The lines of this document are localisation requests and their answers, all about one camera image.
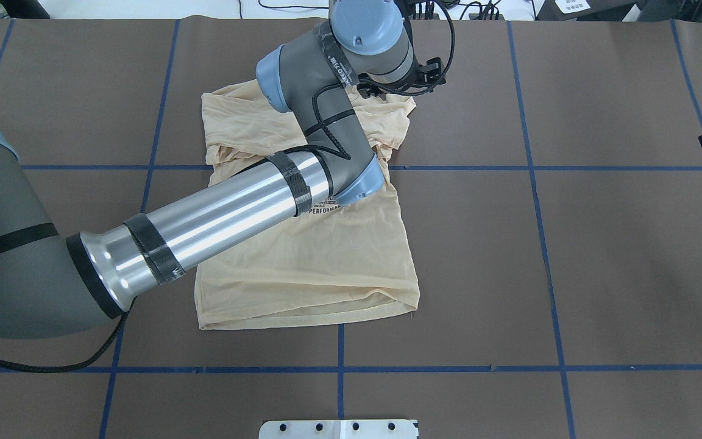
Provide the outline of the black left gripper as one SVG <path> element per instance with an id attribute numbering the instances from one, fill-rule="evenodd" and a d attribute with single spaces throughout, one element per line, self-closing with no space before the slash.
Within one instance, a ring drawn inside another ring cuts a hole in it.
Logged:
<path id="1" fill-rule="evenodd" d="M 391 72 L 360 75 L 357 91 L 364 98 L 385 99 L 388 95 L 418 96 L 445 84 L 446 70 L 446 65 L 439 57 L 421 64 L 414 55 L 410 55 Z"/>

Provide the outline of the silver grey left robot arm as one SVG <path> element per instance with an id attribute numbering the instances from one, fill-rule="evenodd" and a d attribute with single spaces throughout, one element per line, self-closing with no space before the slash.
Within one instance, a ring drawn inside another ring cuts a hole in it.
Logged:
<path id="1" fill-rule="evenodd" d="M 328 16 L 257 62 L 266 106 L 292 117 L 296 146 L 266 152 L 106 232 L 65 237 L 0 130 L 0 337 L 83 332 L 140 295 L 328 199 L 359 202 L 384 175 L 347 93 L 419 95 L 445 80 L 417 60 L 407 1 L 331 1 Z"/>

